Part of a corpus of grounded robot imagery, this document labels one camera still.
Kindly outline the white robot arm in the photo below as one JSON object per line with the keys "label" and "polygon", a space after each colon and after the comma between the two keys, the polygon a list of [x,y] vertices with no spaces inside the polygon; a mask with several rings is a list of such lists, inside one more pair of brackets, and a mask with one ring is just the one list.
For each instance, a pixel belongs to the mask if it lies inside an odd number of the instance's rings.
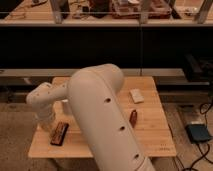
{"label": "white robot arm", "polygon": [[40,84],[26,102],[47,128],[54,121],[53,103],[66,99],[100,171],[155,171],[116,97],[123,83],[114,64],[86,67],[59,86]]}

